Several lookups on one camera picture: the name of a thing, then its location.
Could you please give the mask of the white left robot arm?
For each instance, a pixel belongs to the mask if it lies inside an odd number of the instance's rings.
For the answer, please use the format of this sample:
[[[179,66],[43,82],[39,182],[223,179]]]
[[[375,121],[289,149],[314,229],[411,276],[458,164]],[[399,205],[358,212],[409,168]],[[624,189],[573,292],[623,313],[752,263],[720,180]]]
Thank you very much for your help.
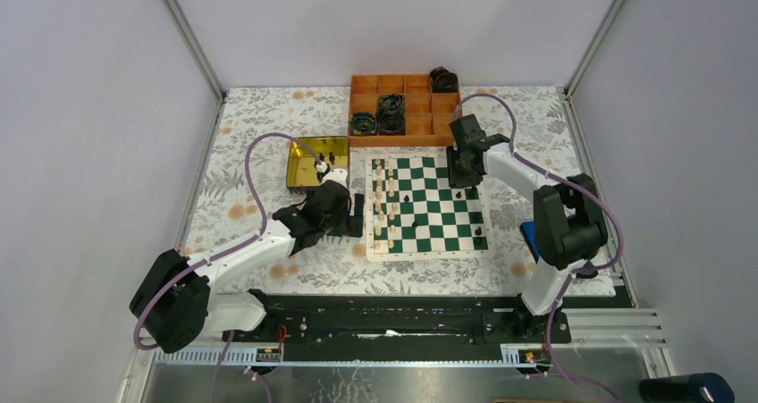
[[[303,202],[277,210],[260,235],[190,256],[175,249],[160,254],[129,303],[138,320],[135,345],[171,354],[199,337],[230,331],[269,340],[277,329],[275,314],[248,290],[226,294],[224,289],[326,237],[360,237],[364,205],[364,195],[325,181]]]

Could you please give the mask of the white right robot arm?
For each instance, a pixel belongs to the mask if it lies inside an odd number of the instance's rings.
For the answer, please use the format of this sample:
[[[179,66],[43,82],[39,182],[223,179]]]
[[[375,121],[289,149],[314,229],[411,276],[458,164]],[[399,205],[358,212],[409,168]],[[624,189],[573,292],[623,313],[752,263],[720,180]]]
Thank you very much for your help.
[[[608,241],[594,181],[586,174],[562,177],[517,152],[510,139],[488,135],[473,114],[450,124],[454,144],[446,150],[450,185],[455,189],[496,179],[530,200],[537,268],[521,292],[525,310],[512,319],[518,338],[534,342],[548,330],[547,315],[562,300],[570,276],[596,271],[593,259]]]

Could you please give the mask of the white chess pieces row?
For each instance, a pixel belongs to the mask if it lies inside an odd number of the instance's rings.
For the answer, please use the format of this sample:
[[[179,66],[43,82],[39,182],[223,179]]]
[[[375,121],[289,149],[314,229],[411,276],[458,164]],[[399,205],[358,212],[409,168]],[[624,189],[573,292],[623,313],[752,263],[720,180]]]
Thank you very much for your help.
[[[397,161],[375,157],[371,164],[371,203],[373,245],[376,254],[388,254],[394,247],[399,211]]]

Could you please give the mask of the green white chess board mat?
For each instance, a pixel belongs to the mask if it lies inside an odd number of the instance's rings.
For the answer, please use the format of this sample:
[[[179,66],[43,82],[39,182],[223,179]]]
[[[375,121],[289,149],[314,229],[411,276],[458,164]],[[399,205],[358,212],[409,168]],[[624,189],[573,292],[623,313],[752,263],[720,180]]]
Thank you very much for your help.
[[[399,211],[394,247],[388,254],[376,254],[371,227],[371,164],[375,157],[397,161]],[[482,185],[479,199],[467,200],[466,190],[453,189],[449,184],[447,158],[443,151],[403,152],[399,154],[371,155],[365,160],[366,257],[373,262],[423,261],[432,259],[491,258],[496,247],[489,217],[488,196]],[[462,192],[456,199],[454,193]],[[412,200],[404,203],[405,195]],[[412,227],[419,220],[417,228]],[[480,226],[481,237],[475,238],[473,228]],[[474,241],[485,239],[488,249],[474,250]]]

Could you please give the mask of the gold metal tin box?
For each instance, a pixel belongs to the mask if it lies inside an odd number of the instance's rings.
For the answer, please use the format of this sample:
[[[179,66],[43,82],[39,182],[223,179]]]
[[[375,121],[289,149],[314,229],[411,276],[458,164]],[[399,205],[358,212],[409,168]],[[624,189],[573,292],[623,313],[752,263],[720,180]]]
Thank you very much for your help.
[[[305,137],[299,139],[310,148],[319,159],[324,154],[324,161],[332,168],[347,171],[350,167],[350,147],[347,137]],[[329,154],[335,156],[335,164],[330,164]],[[316,159],[300,144],[291,143],[286,175],[286,187],[289,192],[305,194],[320,184]]]

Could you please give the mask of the orange wooden compartment tray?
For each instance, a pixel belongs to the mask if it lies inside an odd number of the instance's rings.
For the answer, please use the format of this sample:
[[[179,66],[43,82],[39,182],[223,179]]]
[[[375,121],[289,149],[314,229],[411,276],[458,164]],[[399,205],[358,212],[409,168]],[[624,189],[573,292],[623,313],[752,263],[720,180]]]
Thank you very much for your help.
[[[356,112],[378,115],[379,96],[405,98],[404,135],[350,135],[350,116]],[[354,74],[350,79],[347,138],[351,147],[446,147],[452,144],[450,123],[461,99],[457,93],[433,93],[429,74]]]

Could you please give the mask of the floral table cloth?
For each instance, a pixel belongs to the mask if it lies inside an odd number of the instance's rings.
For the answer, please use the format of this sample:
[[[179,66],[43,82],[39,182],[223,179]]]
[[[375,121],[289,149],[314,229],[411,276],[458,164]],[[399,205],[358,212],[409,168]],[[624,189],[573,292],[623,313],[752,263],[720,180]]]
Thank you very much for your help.
[[[515,131],[518,151],[566,176],[580,168],[564,98],[554,87],[461,90],[465,110],[488,132]],[[299,196],[285,186],[289,137],[347,130],[345,87],[232,88],[226,97],[198,202],[181,252],[194,254],[257,231],[263,214]],[[530,203],[504,183],[484,183],[496,253],[491,258],[372,262],[361,239],[322,239],[278,263],[257,268],[232,290],[275,294],[513,296],[535,272],[519,225]]]

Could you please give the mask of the black tape roll in tray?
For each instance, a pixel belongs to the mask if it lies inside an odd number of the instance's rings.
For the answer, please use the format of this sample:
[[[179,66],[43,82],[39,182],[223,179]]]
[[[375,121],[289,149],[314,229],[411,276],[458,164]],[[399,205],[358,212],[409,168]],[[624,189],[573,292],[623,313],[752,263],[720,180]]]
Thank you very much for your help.
[[[377,134],[377,123],[373,113],[356,112],[350,116],[350,135],[373,136]]]
[[[377,100],[378,113],[405,113],[405,98],[402,94],[379,96]]]
[[[381,112],[376,117],[378,135],[404,135],[406,119],[402,112]]]

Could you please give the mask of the black tape roll behind tray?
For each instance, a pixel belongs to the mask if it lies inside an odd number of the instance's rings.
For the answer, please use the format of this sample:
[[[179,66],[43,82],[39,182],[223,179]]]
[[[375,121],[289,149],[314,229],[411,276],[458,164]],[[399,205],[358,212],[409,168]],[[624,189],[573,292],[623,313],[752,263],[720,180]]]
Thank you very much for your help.
[[[429,72],[431,90],[433,93],[457,93],[459,78],[455,72],[439,66]]]

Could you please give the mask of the blue cloth pouch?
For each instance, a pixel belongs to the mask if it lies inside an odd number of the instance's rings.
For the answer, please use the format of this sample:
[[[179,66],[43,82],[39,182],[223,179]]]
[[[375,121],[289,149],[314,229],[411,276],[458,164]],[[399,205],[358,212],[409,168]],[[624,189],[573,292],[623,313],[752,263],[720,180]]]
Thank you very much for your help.
[[[526,242],[532,258],[538,262],[540,259],[540,254],[536,245],[535,223],[532,221],[523,222],[519,225],[519,231],[524,241]]]

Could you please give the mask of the dark grey cloth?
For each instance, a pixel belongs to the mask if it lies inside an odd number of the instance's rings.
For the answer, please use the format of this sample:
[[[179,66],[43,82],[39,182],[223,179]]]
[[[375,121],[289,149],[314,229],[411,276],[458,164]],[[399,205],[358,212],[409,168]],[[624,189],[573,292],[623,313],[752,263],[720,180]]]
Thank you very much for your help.
[[[597,277],[598,274],[598,270],[590,263],[587,263],[575,270],[576,278],[582,280],[591,280]]]

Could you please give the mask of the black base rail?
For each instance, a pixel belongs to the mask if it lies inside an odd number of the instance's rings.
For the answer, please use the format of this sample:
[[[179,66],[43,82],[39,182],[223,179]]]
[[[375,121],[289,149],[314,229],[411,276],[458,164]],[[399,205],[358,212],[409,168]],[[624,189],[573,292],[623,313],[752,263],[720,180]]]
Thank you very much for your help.
[[[265,309],[235,343],[271,343],[287,362],[497,362],[501,346],[571,341],[562,312],[533,316],[516,297],[254,296]]]

